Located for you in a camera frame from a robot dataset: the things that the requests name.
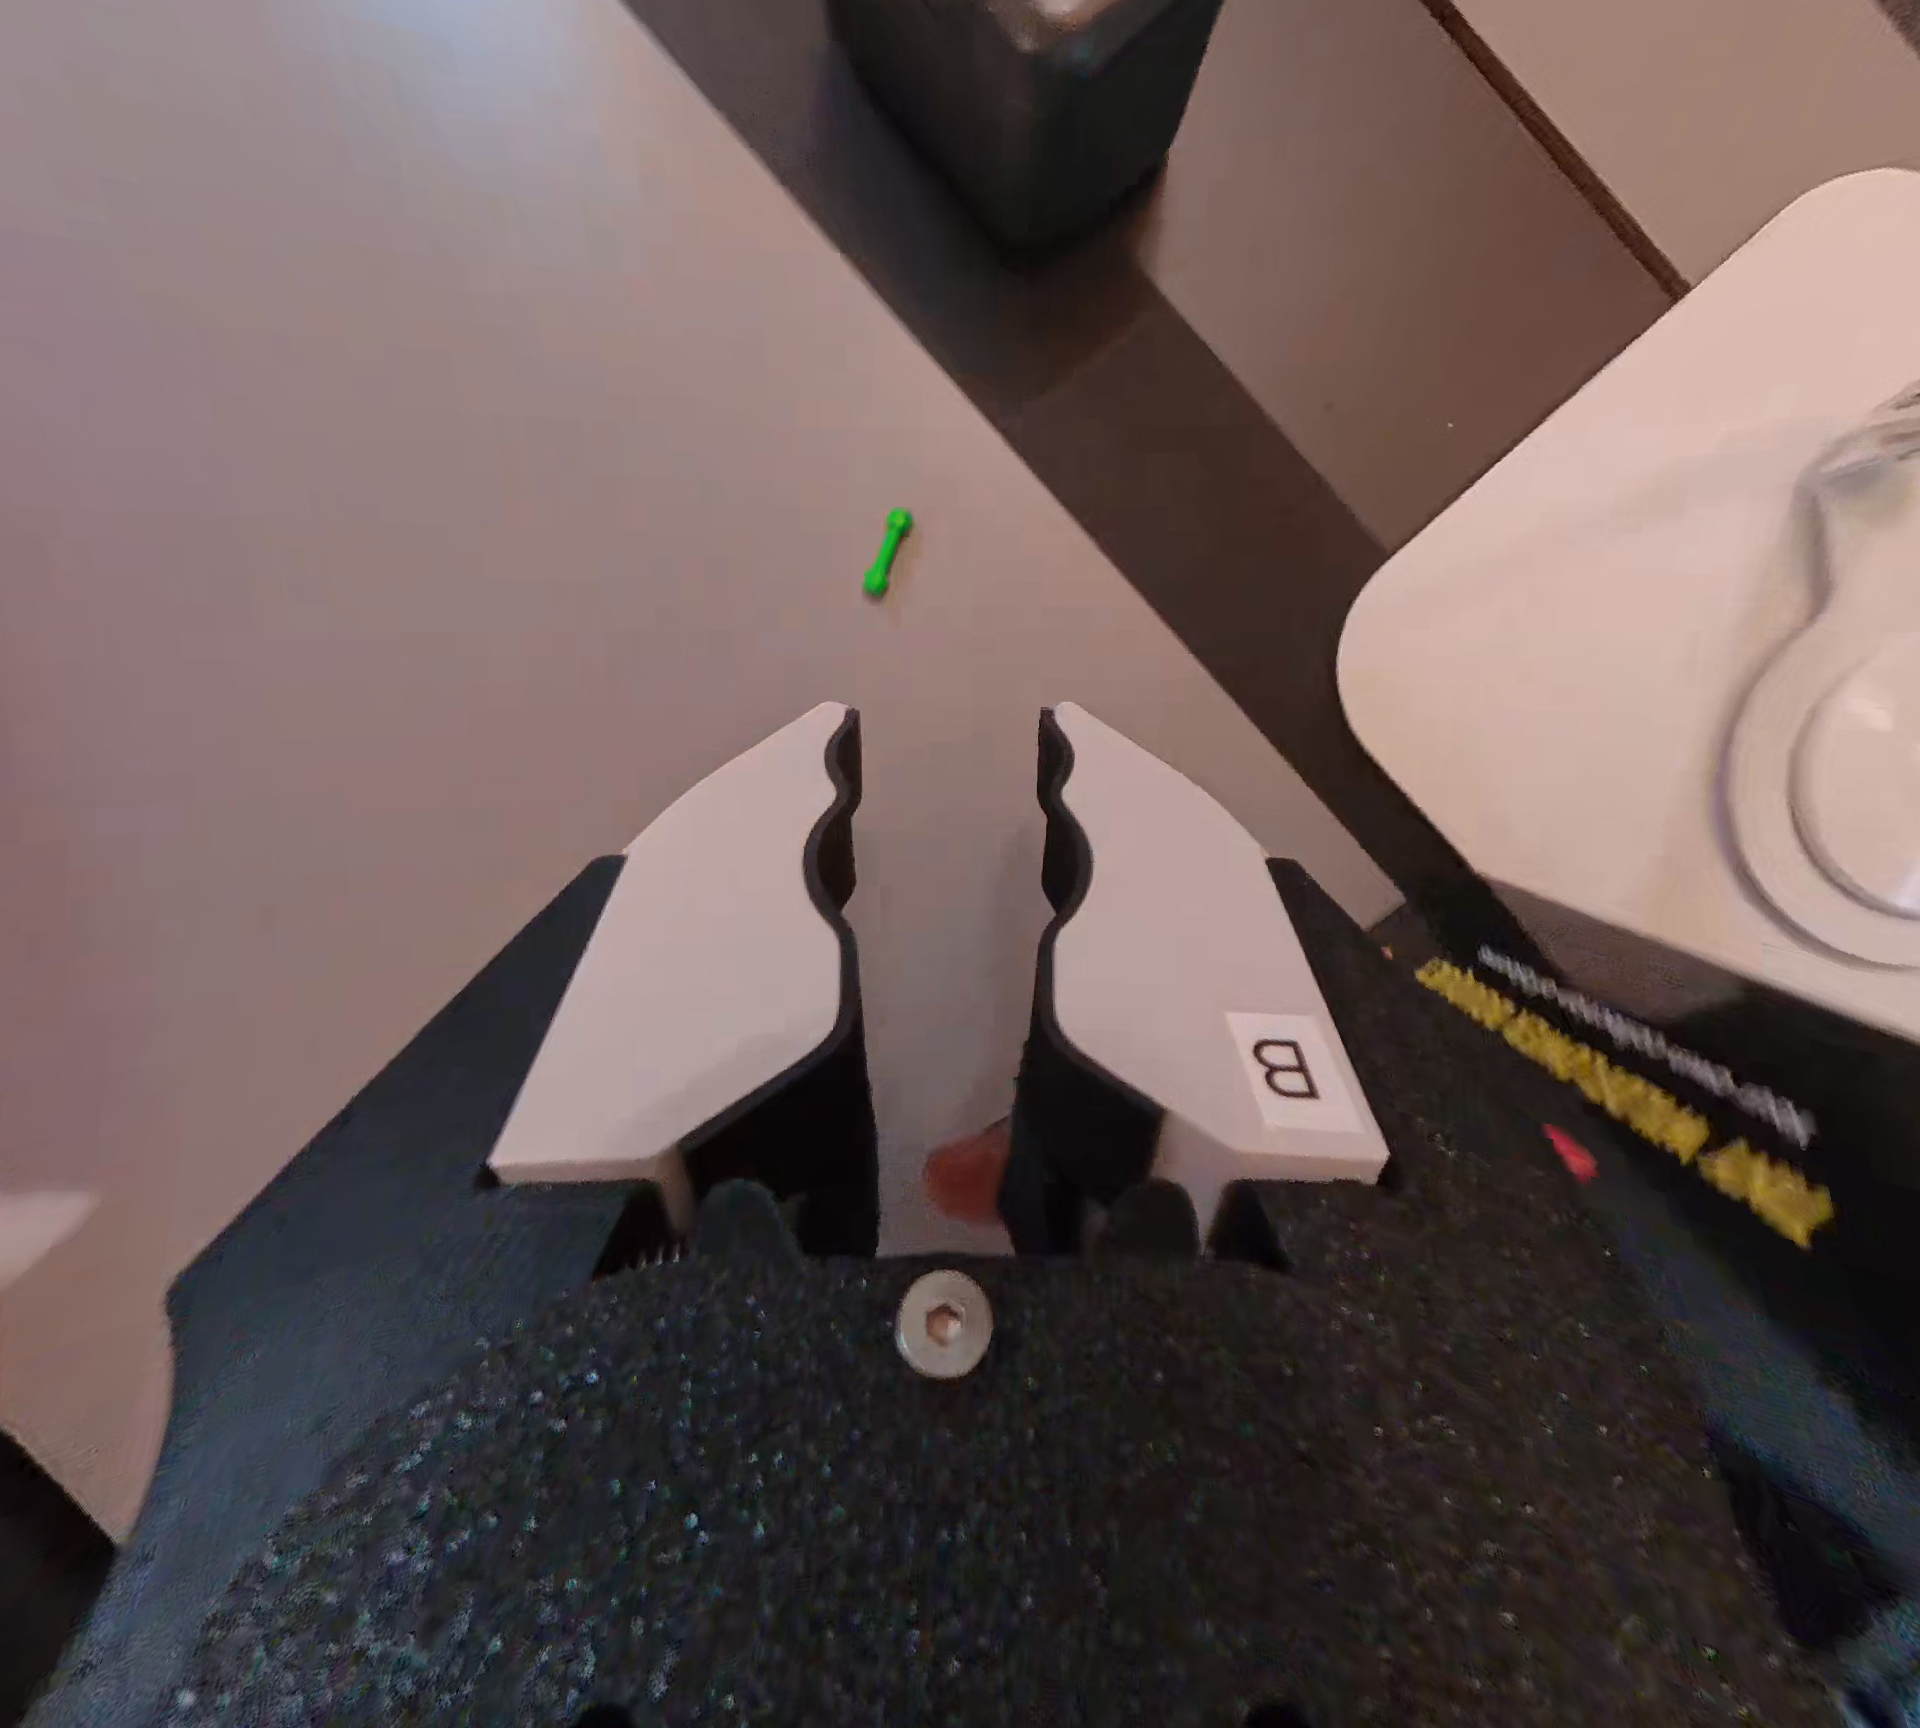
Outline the clear glass object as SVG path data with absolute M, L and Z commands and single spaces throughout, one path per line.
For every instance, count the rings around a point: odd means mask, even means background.
M 1917 967 L 1917 385 L 1820 448 L 1795 489 L 1802 619 L 1722 748 L 1744 879 L 1797 935 Z

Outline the black lego set box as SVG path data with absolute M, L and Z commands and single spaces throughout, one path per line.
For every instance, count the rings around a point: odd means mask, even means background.
M 1917 1722 L 1917 1047 L 1736 976 L 1577 983 L 1496 903 L 1385 953 L 1552 1081 L 1543 1123 L 1667 1318 L 1736 1513 L 1848 1725 Z

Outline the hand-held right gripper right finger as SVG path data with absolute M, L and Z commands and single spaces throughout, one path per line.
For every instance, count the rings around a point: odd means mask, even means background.
M 1207 1243 L 1261 1183 L 1375 1187 L 1386 1135 L 1261 842 L 1082 705 L 1041 709 L 1031 1235 L 1180 1187 Z

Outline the white rounded stand base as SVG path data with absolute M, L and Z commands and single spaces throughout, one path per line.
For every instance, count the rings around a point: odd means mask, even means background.
M 1917 173 L 1816 185 L 1362 588 L 1339 702 L 1487 884 L 1813 994 L 1722 844 L 1722 741 L 1807 597 L 1813 455 L 1917 379 Z

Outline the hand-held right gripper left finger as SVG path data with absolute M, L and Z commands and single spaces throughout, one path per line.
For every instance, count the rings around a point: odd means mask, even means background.
M 874 1229 L 854 814 L 859 712 L 818 705 L 638 834 L 487 1171 L 627 1183 L 692 1235 L 725 1183 Z

